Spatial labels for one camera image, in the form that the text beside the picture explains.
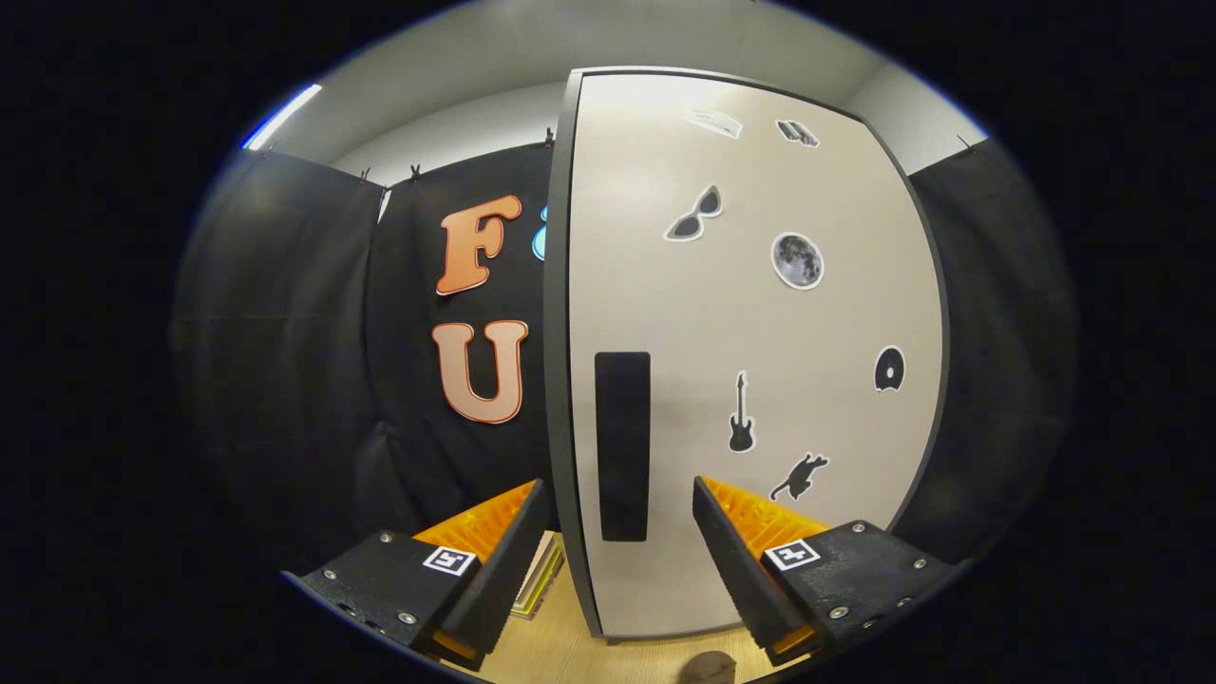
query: guitar sticker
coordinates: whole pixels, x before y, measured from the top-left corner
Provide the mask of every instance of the guitar sticker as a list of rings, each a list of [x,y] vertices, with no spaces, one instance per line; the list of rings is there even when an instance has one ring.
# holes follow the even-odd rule
[[[812,460],[811,453],[807,452],[806,456],[804,456],[803,460],[794,464],[794,467],[789,471],[789,475],[786,477],[786,481],[778,484],[772,490],[772,493],[769,494],[769,500],[776,501],[777,493],[781,492],[782,489],[788,488],[789,497],[796,501],[798,498],[801,497],[804,492],[806,492],[807,489],[811,488],[811,486],[815,484],[814,482],[811,482],[811,473],[815,471],[815,469],[823,467],[826,465],[828,465],[828,459],[824,459],[823,454],[815,456],[815,459]]]
[[[743,391],[748,387],[748,371],[739,371],[734,387],[738,391],[738,410],[731,414],[731,441],[727,445],[736,454],[745,454],[756,445],[756,438],[753,433],[755,419],[749,416],[743,408]]]
[[[883,347],[878,353],[878,360],[874,361],[874,389],[899,392],[901,385],[903,385],[903,352],[894,344]]]
[[[823,254],[800,232],[782,232],[772,241],[772,268],[794,290],[811,290],[823,280]]]
[[[722,213],[722,197],[717,194],[717,186],[710,185],[700,194],[700,198],[692,206],[692,212],[677,218],[671,228],[663,235],[669,242],[691,242],[705,232],[703,218],[714,218]]]
[[[733,140],[738,140],[743,134],[743,124],[714,110],[692,110],[685,114],[685,120]]]

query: black fabric backdrop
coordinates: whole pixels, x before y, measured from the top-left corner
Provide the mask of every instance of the black fabric backdrop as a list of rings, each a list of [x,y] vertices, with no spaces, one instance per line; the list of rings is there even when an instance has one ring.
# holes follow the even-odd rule
[[[362,353],[381,191],[242,150],[182,258],[169,338],[188,422],[282,570],[309,572],[379,527],[417,526]]]
[[[372,236],[367,276],[367,360],[379,414],[406,492],[424,525],[439,522],[536,477],[552,483],[545,416],[541,347],[544,263],[531,241],[545,225],[552,150],[544,144],[502,150],[423,173],[417,183],[392,187]],[[490,269],[483,285],[439,296],[447,214],[514,195],[523,211],[503,220],[497,257],[479,252]],[[522,320],[519,344],[523,404],[511,420],[488,425],[468,420],[444,397],[439,351],[430,337],[441,323],[473,327],[468,344],[469,383],[494,397],[497,380],[486,324]],[[551,528],[557,528],[550,492]]]
[[[379,528],[415,533],[506,489],[552,481],[541,335],[552,151],[542,144],[382,189],[242,151],[201,213],[170,327],[187,414],[272,562],[306,572]],[[1053,229],[996,142],[911,176],[938,242],[950,379],[933,456],[895,533],[948,562],[986,550],[1034,495],[1066,427],[1073,290]],[[483,285],[435,293],[444,217],[514,195]],[[430,337],[474,329],[475,393],[496,393],[483,329],[516,319],[523,405],[468,420],[444,397]],[[552,528],[558,528],[551,501]]]
[[[957,562],[1013,523],[1063,439],[1075,295],[1055,229],[997,142],[908,180],[946,280],[950,376],[933,455],[893,532]]]

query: moon sticker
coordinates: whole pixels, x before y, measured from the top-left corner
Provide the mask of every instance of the moon sticker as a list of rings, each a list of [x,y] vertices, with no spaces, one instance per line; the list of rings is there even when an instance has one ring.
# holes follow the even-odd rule
[[[782,232],[772,241],[772,268],[786,285],[811,290],[823,280],[823,254],[799,232]]]

